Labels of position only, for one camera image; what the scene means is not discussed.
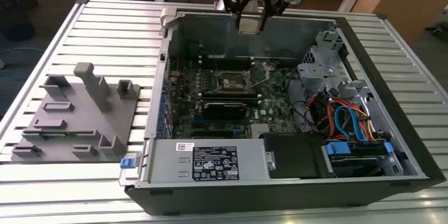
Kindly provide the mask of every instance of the cable connector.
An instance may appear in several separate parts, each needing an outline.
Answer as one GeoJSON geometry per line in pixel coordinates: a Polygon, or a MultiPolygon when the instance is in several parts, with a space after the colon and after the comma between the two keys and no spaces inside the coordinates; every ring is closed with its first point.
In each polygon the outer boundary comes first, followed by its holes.
{"type": "Polygon", "coordinates": [[[369,115],[368,116],[360,116],[357,118],[359,121],[367,121],[367,120],[371,120],[371,119],[372,119],[372,117],[369,115]]]}

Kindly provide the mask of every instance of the motherboard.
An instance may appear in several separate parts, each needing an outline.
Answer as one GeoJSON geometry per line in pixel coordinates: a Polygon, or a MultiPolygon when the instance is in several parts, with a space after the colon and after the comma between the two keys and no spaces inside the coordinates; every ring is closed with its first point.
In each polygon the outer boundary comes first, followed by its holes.
{"type": "Polygon", "coordinates": [[[291,68],[253,57],[173,61],[175,138],[259,138],[297,131],[285,96],[291,68]]]}

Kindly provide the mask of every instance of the blue latch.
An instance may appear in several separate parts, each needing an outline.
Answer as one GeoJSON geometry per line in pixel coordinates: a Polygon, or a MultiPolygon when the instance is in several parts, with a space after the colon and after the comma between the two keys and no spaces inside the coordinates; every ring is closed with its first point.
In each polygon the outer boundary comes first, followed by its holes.
{"type": "Polygon", "coordinates": [[[351,149],[348,147],[348,143],[345,142],[331,142],[325,145],[325,151],[328,155],[337,154],[351,154],[351,149]]]}
{"type": "Polygon", "coordinates": [[[384,143],[384,147],[385,147],[385,150],[388,153],[392,153],[393,152],[393,146],[391,145],[391,143],[384,143]]]}
{"type": "Polygon", "coordinates": [[[135,159],[133,158],[123,158],[120,160],[120,168],[121,169],[132,169],[132,168],[135,168],[135,159]]]}

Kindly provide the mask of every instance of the floor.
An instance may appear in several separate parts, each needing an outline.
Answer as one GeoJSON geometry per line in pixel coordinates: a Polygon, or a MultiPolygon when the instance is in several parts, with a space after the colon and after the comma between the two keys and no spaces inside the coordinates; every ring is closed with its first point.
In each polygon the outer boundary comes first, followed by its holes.
{"type": "MultiPolygon", "coordinates": [[[[213,3],[215,0],[169,0],[172,2],[213,3]]],[[[75,0],[39,0],[39,6],[29,11],[29,19],[36,28],[35,37],[23,42],[9,42],[0,36],[0,51],[16,47],[36,47],[45,49],[59,26],[71,10],[75,0]]],[[[448,42],[424,32],[419,37],[413,49],[441,85],[448,89],[448,42]]],[[[0,77],[8,79],[25,79],[39,61],[40,53],[36,51],[12,51],[0,54],[7,66],[0,70],[0,77]]],[[[0,118],[13,101],[23,80],[4,80],[0,78],[0,118]]]]}

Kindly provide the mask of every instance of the warning label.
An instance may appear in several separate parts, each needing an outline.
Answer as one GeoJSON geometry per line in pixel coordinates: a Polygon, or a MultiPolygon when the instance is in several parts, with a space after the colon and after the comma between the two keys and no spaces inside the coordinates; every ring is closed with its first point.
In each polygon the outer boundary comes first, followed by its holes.
{"type": "Polygon", "coordinates": [[[237,180],[239,159],[236,146],[231,147],[195,147],[193,173],[195,181],[237,180]]]}

